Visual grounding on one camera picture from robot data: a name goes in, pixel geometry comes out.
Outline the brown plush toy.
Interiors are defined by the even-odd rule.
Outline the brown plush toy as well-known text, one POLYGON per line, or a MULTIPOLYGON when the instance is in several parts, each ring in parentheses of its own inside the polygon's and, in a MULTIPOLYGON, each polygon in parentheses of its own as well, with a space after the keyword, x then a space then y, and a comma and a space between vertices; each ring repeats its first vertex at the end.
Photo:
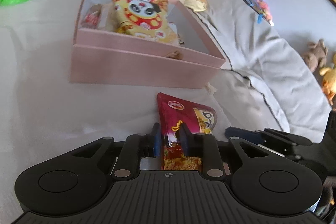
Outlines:
POLYGON ((327 61, 327 47, 324 40, 319 39, 318 42, 308 42, 308 50, 302 55, 302 59, 309 70, 314 73, 317 68, 322 68, 327 61))

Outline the white rice cracker packet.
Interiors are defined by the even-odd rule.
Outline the white rice cracker packet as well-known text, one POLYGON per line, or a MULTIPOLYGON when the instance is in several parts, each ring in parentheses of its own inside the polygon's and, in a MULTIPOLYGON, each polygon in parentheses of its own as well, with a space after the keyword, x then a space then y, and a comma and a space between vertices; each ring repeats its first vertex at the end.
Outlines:
POLYGON ((81 20, 81 28, 90 28, 99 30, 101 29, 101 17, 104 5, 102 4, 95 4, 91 6, 86 14, 84 15, 83 19, 81 20))

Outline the dark red snack bag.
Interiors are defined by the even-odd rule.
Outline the dark red snack bag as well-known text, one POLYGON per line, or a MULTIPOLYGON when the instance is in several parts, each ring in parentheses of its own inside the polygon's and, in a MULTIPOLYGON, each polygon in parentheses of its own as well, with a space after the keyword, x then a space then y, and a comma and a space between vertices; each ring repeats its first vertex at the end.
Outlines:
POLYGON ((202 138, 217 123, 215 110, 164 93, 157 94, 163 136, 162 169, 201 170, 202 138))

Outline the orange plush toy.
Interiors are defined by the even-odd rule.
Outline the orange plush toy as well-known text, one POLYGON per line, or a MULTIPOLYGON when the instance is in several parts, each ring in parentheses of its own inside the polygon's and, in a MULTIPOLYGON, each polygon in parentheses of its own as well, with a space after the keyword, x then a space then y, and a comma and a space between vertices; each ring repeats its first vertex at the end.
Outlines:
POLYGON ((333 68, 323 67, 319 70, 319 75, 322 76, 322 91, 331 106, 336 93, 336 54, 333 55, 333 64, 333 68))

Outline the grey sofa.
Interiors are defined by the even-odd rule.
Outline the grey sofa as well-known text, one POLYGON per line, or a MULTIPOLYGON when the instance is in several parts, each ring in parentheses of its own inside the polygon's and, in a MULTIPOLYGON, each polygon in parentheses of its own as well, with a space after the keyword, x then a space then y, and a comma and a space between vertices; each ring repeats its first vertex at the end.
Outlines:
POLYGON ((226 58, 207 85, 218 112, 215 132, 229 126, 274 128, 322 141, 331 107, 301 56, 242 0, 208 0, 197 13, 226 58))

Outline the yellow panda snack bag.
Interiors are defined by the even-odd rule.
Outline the yellow panda snack bag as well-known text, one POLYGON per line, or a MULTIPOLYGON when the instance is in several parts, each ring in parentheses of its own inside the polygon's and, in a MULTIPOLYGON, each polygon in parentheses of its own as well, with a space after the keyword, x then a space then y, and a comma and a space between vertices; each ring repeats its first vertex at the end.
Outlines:
POLYGON ((167 19, 168 0, 112 0, 116 32, 154 42, 179 45, 167 19))

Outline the pink gift box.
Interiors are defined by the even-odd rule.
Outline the pink gift box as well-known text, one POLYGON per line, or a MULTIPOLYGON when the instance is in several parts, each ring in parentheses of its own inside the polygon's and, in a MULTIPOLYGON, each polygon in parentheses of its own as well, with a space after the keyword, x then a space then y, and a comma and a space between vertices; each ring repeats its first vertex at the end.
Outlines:
POLYGON ((91 6, 110 1, 81 2, 72 47, 72 83, 201 89, 225 63, 205 25, 178 0, 168 0, 167 18, 177 26, 182 46, 81 27, 91 6))

